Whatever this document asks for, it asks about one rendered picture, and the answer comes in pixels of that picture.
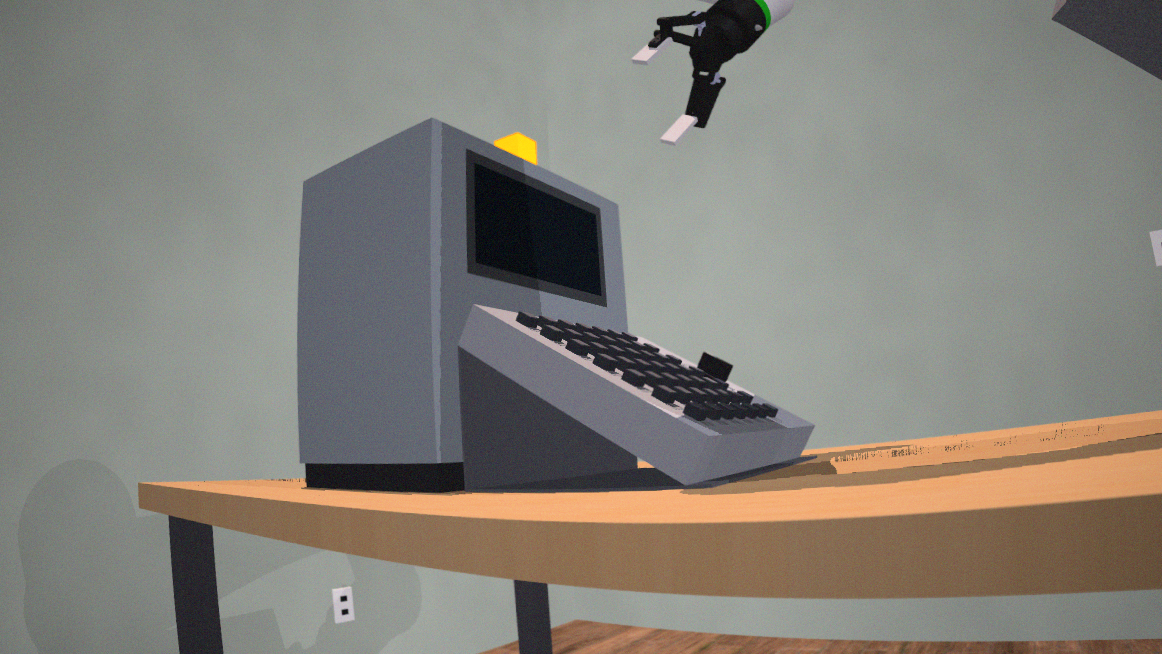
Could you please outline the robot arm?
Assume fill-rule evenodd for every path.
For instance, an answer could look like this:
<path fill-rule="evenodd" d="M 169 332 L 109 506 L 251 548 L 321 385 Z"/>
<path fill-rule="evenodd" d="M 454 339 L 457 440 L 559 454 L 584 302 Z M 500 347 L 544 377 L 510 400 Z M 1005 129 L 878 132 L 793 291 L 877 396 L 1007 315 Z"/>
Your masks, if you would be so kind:
<path fill-rule="evenodd" d="M 720 14 L 732 19 L 744 36 L 743 53 L 774 23 L 786 17 L 795 0 L 700 0 L 713 3 L 708 15 Z M 763 29 L 763 30 L 762 30 Z"/>

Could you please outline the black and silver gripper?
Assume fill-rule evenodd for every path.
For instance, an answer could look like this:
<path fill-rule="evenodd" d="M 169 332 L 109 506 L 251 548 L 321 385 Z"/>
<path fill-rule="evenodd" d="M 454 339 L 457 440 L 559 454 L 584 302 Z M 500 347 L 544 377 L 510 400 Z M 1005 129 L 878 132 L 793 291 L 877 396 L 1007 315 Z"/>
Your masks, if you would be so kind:
<path fill-rule="evenodd" d="M 698 10 L 693 10 L 686 16 L 658 17 L 657 26 L 660 26 L 660 30 L 654 31 L 655 38 L 634 55 L 633 64 L 650 65 L 672 42 L 690 46 L 689 53 L 693 59 L 694 80 L 686 115 L 677 118 L 660 138 L 661 143 L 676 146 L 693 125 L 706 127 L 713 105 L 726 82 L 719 74 L 720 65 L 731 60 L 743 49 L 744 36 L 732 19 L 720 14 L 708 17 L 706 12 Z M 675 26 L 697 26 L 697 28 L 694 36 L 689 36 L 673 31 Z M 709 73 L 700 76 L 700 71 Z"/>

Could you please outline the grey control console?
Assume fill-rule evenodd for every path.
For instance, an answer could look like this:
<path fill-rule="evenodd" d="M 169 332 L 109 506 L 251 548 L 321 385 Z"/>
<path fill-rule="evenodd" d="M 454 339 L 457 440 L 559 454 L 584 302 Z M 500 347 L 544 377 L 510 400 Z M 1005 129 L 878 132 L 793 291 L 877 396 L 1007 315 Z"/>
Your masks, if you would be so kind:
<path fill-rule="evenodd" d="M 426 118 L 303 182 L 306 487 L 700 489 L 817 458 L 815 424 L 729 382 L 733 365 L 637 337 L 618 204 L 519 132 L 492 145 Z"/>

